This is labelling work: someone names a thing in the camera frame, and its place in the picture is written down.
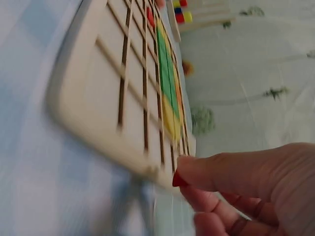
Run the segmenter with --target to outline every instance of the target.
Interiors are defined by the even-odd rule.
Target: finger
[[[279,225],[273,204],[265,203],[258,198],[245,198],[227,193],[221,194],[232,206],[245,215],[271,226],[277,227]]]
[[[215,213],[229,230],[242,218],[229,204],[221,201],[214,193],[205,192],[193,187],[181,188],[181,193],[196,212]]]
[[[197,213],[194,217],[196,236],[284,236],[284,231],[263,223],[240,218],[231,229],[212,212]]]
[[[292,144],[256,152],[222,153],[201,159],[180,157],[177,172],[196,188],[235,193],[271,202],[273,190],[294,169],[294,160],[305,149],[305,145]]]
[[[241,218],[227,232],[230,236],[284,236],[283,231],[267,224]]]
[[[228,236],[221,219],[214,213],[196,213],[193,221],[196,236]]]

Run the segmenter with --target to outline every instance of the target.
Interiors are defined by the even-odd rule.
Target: wooden board
[[[85,0],[65,39],[47,100],[53,117],[88,145],[132,172],[173,190],[178,154],[190,154],[185,112],[180,142],[163,118],[157,28],[152,0]],[[180,111],[185,111],[177,59]]]

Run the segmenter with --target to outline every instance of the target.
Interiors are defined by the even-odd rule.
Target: checkered fabric
[[[0,1],[0,235],[149,236],[152,186],[56,126],[45,92],[81,0]]]

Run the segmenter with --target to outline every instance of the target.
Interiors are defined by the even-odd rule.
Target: red nail polish
[[[186,187],[189,186],[189,184],[182,179],[182,177],[178,174],[177,171],[175,171],[175,174],[173,176],[173,187]]]

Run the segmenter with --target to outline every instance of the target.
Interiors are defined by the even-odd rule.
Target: hand
[[[156,0],[156,3],[159,8],[162,8],[165,5],[165,0]]]
[[[174,178],[173,184],[182,186],[181,193],[197,212],[197,236],[315,235],[315,145],[180,157],[175,175],[183,180]]]

